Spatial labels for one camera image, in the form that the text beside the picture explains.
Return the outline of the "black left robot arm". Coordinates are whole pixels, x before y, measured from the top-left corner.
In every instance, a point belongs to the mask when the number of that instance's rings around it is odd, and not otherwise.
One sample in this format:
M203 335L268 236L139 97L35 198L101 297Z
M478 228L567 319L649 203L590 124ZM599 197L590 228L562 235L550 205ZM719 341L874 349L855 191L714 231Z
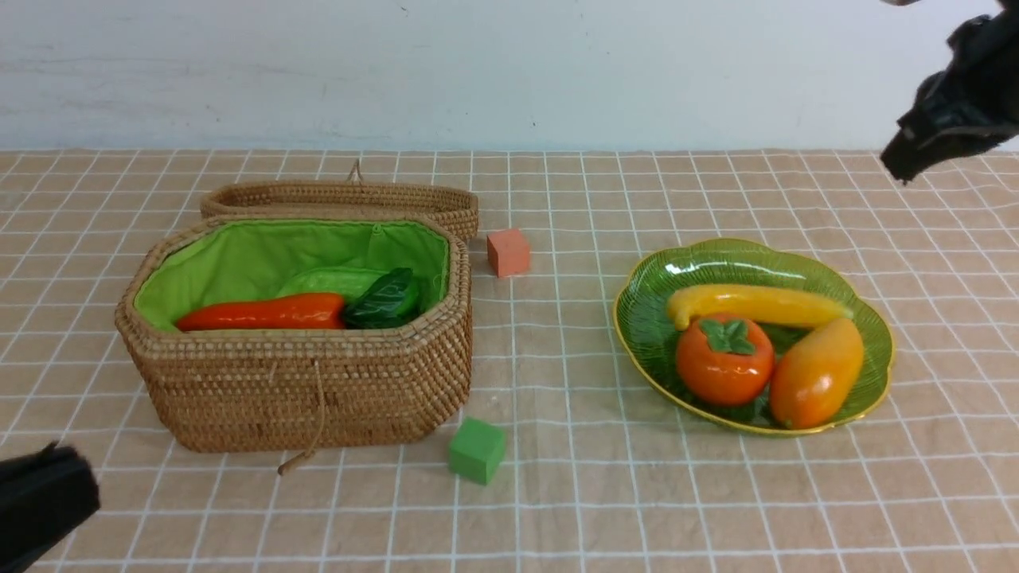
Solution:
M74 446L49 442L1 462L1 571L25 572L101 508L92 465Z

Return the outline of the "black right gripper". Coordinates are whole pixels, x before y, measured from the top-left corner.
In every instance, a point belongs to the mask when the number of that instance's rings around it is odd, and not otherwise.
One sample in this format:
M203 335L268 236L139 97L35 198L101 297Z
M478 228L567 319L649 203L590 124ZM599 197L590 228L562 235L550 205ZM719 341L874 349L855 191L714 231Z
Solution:
M997 148L1017 135L1017 14L968 19L947 37L952 58L922 81L880 153L902 184L940 163Z

